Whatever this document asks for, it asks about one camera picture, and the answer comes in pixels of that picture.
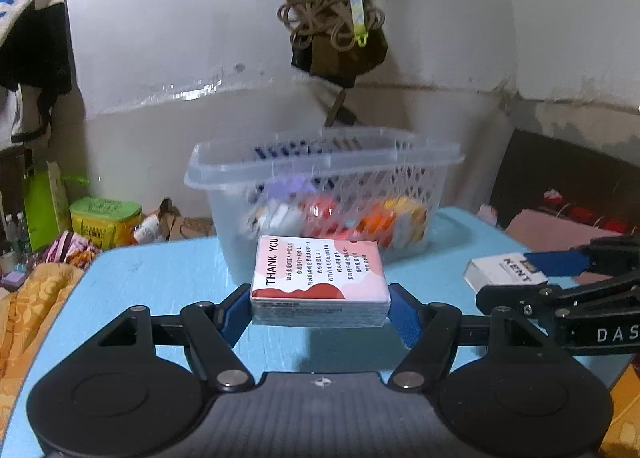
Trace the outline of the dark wooden headboard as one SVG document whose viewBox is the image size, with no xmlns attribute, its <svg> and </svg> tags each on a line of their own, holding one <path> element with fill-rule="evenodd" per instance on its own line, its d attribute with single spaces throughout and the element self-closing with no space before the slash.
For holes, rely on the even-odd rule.
<svg viewBox="0 0 640 458">
<path fill-rule="evenodd" d="M 489 205 L 502 227 L 529 209 L 614 233 L 638 233 L 639 167 L 517 129 L 503 155 Z"/>
</svg>

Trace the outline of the pink thank you card box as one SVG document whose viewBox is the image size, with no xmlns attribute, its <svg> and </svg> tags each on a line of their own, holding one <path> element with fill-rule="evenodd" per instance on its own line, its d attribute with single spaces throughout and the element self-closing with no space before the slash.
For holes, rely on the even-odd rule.
<svg viewBox="0 0 640 458">
<path fill-rule="evenodd" d="M 265 326 L 380 328 L 390 290 L 374 241 L 262 236 L 250 308 Z"/>
</svg>

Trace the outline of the cardboard box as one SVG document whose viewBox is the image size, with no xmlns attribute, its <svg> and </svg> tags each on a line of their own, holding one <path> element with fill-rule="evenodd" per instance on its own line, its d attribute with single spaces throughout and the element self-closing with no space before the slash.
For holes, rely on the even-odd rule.
<svg viewBox="0 0 640 458">
<path fill-rule="evenodd" d="M 211 218 L 185 217 L 166 214 L 163 225 L 167 227 L 167 241 L 180 241 L 213 236 L 215 226 Z"/>
</svg>

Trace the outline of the orange patterned blanket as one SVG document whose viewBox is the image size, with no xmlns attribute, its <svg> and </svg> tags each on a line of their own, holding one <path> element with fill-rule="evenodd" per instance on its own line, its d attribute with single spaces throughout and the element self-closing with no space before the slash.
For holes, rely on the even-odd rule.
<svg viewBox="0 0 640 458">
<path fill-rule="evenodd" d="M 39 264 L 21 288 L 1 299 L 1 439 L 40 346 L 85 272 L 62 263 Z"/>
</svg>

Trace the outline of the red cigarette box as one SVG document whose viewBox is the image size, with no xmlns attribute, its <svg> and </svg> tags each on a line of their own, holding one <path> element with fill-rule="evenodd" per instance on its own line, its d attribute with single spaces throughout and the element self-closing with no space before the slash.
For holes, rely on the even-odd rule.
<svg viewBox="0 0 640 458">
<path fill-rule="evenodd" d="M 336 214 L 337 203 L 331 198 L 310 197 L 303 200 L 298 207 L 303 213 L 304 237 L 329 237 L 343 228 Z"/>
</svg>

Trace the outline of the black hanging garment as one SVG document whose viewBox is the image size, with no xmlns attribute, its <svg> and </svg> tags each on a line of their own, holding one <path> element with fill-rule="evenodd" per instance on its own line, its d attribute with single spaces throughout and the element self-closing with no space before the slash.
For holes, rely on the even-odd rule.
<svg viewBox="0 0 640 458">
<path fill-rule="evenodd" d="M 58 96 L 72 89 L 65 4 L 29 5 L 17 18 L 1 46 L 1 86 L 14 94 L 36 92 L 35 102 L 22 103 L 14 115 L 12 143 L 46 135 Z"/>
</svg>

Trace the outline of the floral pink cloth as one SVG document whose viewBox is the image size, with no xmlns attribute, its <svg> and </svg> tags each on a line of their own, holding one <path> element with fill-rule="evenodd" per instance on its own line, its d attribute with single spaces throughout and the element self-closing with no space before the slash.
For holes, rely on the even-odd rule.
<svg viewBox="0 0 640 458">
<path fill-rule="evenodd" d="M 87 238 L 64 230 L 43 252 L 43 263 L 61 263 L 80 269 L 88 268 L 101 251 Z"/>
</svg>

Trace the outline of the white Kent cigarette pack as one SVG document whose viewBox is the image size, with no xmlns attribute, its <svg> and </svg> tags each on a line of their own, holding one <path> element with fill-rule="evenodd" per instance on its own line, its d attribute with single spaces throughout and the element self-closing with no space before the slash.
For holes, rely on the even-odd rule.
<svg viewBox="0 0 640 458">
<path fill-rule="evenodd" d="M 488 285 L 543 285 L 548 277 L 522 253 L 471 259 L 463 278 L 475 292 Z"/>
</svg>

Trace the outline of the plastic water bottle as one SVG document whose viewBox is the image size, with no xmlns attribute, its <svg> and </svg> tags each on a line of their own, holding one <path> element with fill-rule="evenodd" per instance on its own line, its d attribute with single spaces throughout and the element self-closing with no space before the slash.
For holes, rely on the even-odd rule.
<svg viewBox="0 0 640 458">
<path fill-rule="evenodd" d="M 20 238 L 21 249 L 24 254 L 30 253 L 30 243 L 28 235 L 28 227 L 26 217 L 23 212 L 18 212 L 16 215 L 18 237 Z"/>
</svg>

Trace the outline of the purple white small box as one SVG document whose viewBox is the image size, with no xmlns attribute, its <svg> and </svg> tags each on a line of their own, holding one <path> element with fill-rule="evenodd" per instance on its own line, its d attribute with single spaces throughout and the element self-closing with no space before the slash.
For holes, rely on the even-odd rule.
<svg viewBox="0 0 640 458">
<path fill-rule="evenodd" d="M 255 187 L 252 200 L 257 202 L 265 199 L 289 200 L 298 195 L 305 196 L 307 193 L 314 193 L 316 187 L 304 176 L 291 176 L 289 178 L 278 178 L 273 181 L 266 181 Z"/>
</svg>

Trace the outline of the green paper bag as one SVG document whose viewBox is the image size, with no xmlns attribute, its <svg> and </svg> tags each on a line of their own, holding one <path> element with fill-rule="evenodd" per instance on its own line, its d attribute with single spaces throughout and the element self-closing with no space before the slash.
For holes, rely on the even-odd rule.
<svg viewBox="0 0 640 458">
<path fill-rule="evenodd" d="M 29 242 L 35 252 L 72 229 L 60 166 L 48 162 L 45 170 L 26 177 L 23 188 Z"/>
</svg>

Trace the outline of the white bandage roll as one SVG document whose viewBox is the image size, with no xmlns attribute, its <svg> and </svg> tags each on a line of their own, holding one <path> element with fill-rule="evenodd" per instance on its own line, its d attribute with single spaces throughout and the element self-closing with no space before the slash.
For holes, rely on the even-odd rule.
<svg viewBox="0 0 640 458">
<path fill-rule="evenodd" d="M 278 200 L 259 204 L 247 216 L 244 236 L 248 239 L 260 236 L 298 236 L 304 225 L 304 215 L 298 206 Z"/>
</svg>

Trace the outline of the dark brown hanging bag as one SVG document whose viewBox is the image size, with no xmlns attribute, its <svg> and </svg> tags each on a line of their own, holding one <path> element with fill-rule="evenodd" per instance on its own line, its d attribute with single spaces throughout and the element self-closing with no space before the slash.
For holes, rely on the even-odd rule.
<svg viewBox="0 0 640 458">
<path fill-rule="evenodd" d="M 290 33 L 292 66 L 341 88 L 352 88 L 361 75 L 382 64 L 388 45 L 386 15 L 363 5 L 364 36 L 356 37 L 349 0 L 289 0 L 278 18 Z"/>
</svg>

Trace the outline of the pink bed sheet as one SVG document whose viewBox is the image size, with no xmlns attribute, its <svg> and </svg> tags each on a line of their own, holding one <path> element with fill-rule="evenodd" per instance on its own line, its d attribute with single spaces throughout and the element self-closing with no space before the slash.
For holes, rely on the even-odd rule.
<svg viewBox="0 0 640 458">
<path fill-rule="evenodd" d="M 506 234 L 534 252 L 567 250 L 592 239 L 620 235 L 529 209 L 512 219 Z"/>
</svg>

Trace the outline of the white tube bottle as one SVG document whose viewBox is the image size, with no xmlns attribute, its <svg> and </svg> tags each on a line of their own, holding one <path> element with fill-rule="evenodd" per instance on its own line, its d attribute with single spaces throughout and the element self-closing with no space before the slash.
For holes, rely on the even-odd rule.
<svg viewBox="0 0 640 458">
<path fill-rule="evenodd" d="M 147 216 L 132 233 L 136 244 L 150 244 L 163 240 L 160 219 L 157 215 Z"/>
</svg>

